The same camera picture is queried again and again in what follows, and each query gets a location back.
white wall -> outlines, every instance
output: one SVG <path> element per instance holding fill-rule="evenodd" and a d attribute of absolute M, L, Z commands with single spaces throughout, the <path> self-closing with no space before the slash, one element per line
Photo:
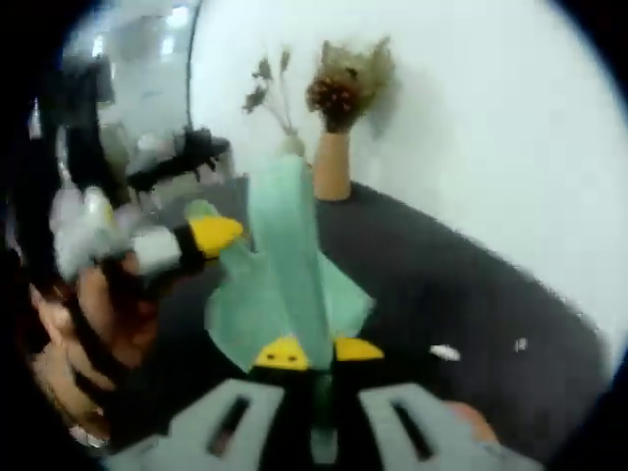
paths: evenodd
<path fill-rule="evenodd" d="M 288 87 L 311 158 L 304 89 L 324 39 L 392 35 L 394 107 L 352 133 L 352 175 L 479 240 L 595 319 L 613 359 L 628 332 L 628 131 L 592 50 L 541 0 L 206 0 L 192 55 L 196 126 L 240 172 L 280 131 L 240 111 L 265 52 L 292 46 Z"/>

finger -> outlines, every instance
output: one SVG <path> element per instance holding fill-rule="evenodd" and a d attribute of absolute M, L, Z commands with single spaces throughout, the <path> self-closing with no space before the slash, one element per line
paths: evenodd
<path fill-rule="evenodd" d="M 471 425 L 475 440 L 480 442 L 497 442 L 495 431 L 476 409 L 462 402 L 446 402 L 445 404 L 460 419 Z"/>

vase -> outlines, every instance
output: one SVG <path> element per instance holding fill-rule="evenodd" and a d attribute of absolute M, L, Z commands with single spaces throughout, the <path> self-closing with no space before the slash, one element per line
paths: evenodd
<path fill-rule="evenodd" d="M 321 134 L 314 160 L 314 194 L 322 201 L 343 201 L 351 195 L 347 133 Z"/>
<path fill-rule="evenodd" d="M 296 154 L 301 158 L 305 157 L 305 144 L 296 131 L 290 132 L 284 138 L 279 148 L 280 155 Z"/>

white speck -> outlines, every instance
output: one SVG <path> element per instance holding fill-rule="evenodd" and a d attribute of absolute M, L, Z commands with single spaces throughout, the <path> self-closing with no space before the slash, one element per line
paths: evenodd
<path fill-rule="evenodd" d="M 527 339 L 517 339 L 514 343 L 514 351 L 523 351 L 528 348 L 528 340 Z"/>
<path fill-rule="evenodd" d="M 451 345 L 432 345 L 430 353 L 444 361 L 460 361 L 460 352 Z"/>

gray plastic part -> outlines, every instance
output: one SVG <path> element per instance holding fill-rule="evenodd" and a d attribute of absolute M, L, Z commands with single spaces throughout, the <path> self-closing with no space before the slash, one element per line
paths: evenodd
<path fill-rule="evenodd" d="M 106 460 L 114 471 L 254 471 L 284 396 L 276 387 L 227 380 L 179 414 L 169 437 L 151 438 Z M 208 447 L 239 399 L 248 402 L 221 456 Z"/>
<path fill-rule="evenodd" d="M 541 465 L 499 444 L 479 442 L 442 401 L 417 385 L 399 385 L 359 394 L 387 471 L 536 471 Z M 395 407 L 403 408 L 433 455 L 421 460 Z"/>

